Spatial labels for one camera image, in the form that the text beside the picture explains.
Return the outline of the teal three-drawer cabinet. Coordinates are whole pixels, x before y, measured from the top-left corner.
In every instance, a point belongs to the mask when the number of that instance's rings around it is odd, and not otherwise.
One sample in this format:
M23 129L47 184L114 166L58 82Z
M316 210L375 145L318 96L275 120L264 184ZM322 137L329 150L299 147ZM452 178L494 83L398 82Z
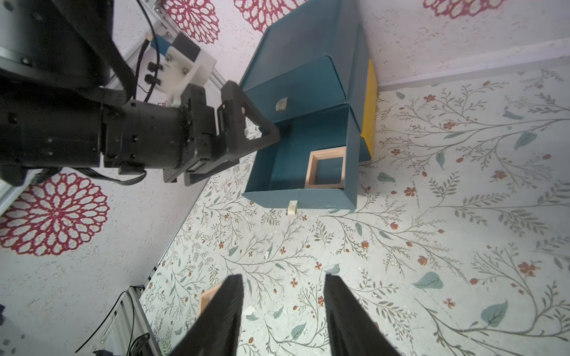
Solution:
M270 25L241 87L279 129L243 192L268 209L354 209L369 52L354 1L307 1ZM346 148L343 189L304 188L311 151Z

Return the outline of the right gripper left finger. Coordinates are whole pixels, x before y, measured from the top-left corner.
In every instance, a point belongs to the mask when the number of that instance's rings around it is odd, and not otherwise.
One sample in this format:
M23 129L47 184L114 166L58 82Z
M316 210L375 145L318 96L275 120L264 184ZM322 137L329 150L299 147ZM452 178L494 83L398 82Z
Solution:
M171 354L236 355L242 306L242 276L230 275Z

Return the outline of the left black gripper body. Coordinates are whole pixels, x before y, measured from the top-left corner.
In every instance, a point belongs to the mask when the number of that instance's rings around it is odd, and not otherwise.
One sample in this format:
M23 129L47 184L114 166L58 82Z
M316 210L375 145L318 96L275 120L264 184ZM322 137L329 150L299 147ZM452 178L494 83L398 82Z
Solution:
M210 157L214 109L205 88L190 84L179 108L131 100L102 115L102 159L106 168L184 169L201 154Z

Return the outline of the small wooden brooch box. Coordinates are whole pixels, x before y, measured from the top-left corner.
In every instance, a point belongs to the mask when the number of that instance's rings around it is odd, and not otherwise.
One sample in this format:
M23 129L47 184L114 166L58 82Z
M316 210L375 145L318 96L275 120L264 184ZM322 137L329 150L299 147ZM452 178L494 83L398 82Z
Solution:
M346 148L310 152L304 188L343 189L346 172Z
M199 306L198 306L199 314L202 314L204 312L204 310L207 308L207 306L210 303L210 301L212 300L212 298L215 296L217 291L220 289L221 285L222 285L222 283L218 283L216 286L213 286L211 289L203 292L200 295Z

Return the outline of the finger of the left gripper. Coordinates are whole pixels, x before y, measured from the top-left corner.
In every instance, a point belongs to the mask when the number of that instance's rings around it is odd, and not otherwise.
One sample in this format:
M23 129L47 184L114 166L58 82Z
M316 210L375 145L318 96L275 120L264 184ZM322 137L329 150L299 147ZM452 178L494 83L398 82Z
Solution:
M263 117L236 82L222 87L218 109L207 105L206 92L198 85L184 90L183 101L189 125L189 156L183 160L187 186L236 166L240 158L280 140L277 126Z

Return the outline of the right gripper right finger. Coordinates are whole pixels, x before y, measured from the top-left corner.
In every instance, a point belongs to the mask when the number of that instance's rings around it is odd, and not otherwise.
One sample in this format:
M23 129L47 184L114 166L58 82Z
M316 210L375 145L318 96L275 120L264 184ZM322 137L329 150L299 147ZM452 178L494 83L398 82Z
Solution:
M324 301L332 355L399 356L341 277L326 276Z

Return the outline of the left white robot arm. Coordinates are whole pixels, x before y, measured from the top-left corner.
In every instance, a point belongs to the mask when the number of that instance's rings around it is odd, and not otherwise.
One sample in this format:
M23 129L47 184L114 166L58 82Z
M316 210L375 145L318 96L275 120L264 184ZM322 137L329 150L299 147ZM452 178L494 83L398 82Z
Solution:
M215 60L185 34L156 32L141 51L156 59L145 76L165 105L137 99L141 69L130 67L112 39L112 1L1 3L1 179L21 186L74 169L100 179L117 169L119 185L148 170L165 182L193 185L276 144L278 128L228 81L221 106L204 86Z

